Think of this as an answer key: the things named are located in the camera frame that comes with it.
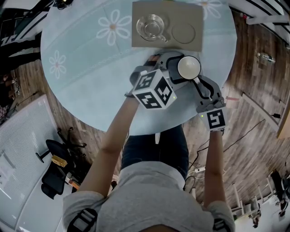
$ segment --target glass cup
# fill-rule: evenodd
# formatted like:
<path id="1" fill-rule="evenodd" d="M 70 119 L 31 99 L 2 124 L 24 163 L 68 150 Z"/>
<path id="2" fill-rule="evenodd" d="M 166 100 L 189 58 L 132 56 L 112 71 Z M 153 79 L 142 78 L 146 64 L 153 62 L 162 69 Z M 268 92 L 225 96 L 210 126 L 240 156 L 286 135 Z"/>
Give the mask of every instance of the glass cup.
<path id="1" fill-rule="evenodd" d="M 156 41 L 161 39 L 165 43 L 166 37 L 162 34 L 164 31 L 164 21 L 155 14 L 149 14 L 141 17 L 136 24 L 138 34 L 147 41 Z"/>

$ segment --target black strap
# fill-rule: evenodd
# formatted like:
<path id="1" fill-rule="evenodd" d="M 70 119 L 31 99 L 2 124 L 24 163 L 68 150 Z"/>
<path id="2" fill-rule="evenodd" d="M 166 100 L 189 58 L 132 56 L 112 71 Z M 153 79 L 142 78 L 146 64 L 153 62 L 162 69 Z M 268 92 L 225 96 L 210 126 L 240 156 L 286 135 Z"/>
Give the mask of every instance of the black strap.
<path id="1" fill-rule="evenodd" d="M 86 208 L 71 221 L 67 232 L 89 232 L 97 221 L 97 217 L 98 214 L 95 210 Z"/>
<path id="2" fill-rule="evenodd" d="M 228 227 L 224 220 L 216 218 L 214 220 L 213 231 L 231 232 L 231 229 Z"/>

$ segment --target round table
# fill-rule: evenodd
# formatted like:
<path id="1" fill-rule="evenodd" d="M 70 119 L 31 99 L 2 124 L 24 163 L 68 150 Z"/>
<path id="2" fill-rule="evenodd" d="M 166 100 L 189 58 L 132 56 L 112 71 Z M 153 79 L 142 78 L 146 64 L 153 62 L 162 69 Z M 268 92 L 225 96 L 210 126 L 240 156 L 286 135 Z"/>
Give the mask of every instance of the round table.
<path id="1" fill-rule="evenodd" d="M 74 0 L 64 10 L 52 7 L 41 38 L 45 77 L 60 103 L 76 118 L 106 131 L 132 88 L 136 66 L 160 51 L 131 47 L 133 0 Z M 220 87 L 225 83 L 236 51 L 237 34 L 226 0 L 192 0 L 203 6 L 203 75 Z M 167 110 L 139 106 L 130 135 L 154 134 L 186 122 L 196 113 L 193 87 L 176 92 Z"/>

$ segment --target dark jeans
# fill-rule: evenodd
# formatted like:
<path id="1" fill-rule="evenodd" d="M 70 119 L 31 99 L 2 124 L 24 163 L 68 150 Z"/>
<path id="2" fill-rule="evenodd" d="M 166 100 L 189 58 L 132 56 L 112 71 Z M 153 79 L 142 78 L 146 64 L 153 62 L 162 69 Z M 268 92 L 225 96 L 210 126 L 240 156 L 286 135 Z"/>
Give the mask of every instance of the dark jeans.
<path id="1" fill-rule="evenodd" d="M 276 170 L 271 174 L 272 180 L 274 182 L 275 185 L 275 189 L 276 189 L 276 193 L 277 193 L 277 197 L 279 199 L 279 201 L 282 201 L 284 198 L 284 190 L 282 188 L 282 184 L 281 184 L 281 177 L 279 172 L 277 172 Z M 280 207 L 281 210 L 283 210 L 286 206 L 286 201 L 284 201 L 284 203 L 280 203 Z"/>
<path id="2" fill-rule="evenodd" d="M 40 53 L 30 53 L 9 57 L 23 49 L 37 48 L 40 46 L 39 40 L 24 41 L 21 43 L 10 43 L 0 47 L 0 75 L 9 73 L 18 66 L 40 59 Z"/>
<path id="3" fill-rule="evenodd" d="M 163 162 L 186 179 L 189 150 L 182 126 L 161 132 L 159 144 L 155 144 L 155 135 L 130 136 L 124 147 L 121 169 L 142 161 Z"/>

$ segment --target white cube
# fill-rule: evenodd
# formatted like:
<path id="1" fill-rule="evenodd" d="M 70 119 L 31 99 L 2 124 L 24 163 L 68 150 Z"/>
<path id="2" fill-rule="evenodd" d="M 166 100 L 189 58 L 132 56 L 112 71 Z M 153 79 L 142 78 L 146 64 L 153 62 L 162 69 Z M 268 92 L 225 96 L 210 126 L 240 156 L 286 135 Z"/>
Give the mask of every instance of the white cube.
<path id="1" fill-rule="evenodd" d="M 227 108 L 225 106 L 222 108 L 199 113 L 199 116 L 204 122 L 208 131 L 224 129 L 228 123 Z"/>
<path id="2" fill-rule="evenodd" d="M 160 69 L 142 74 L 138 78 L 133 95 L 149 110 L 166 109 L 177 98 Z"/>

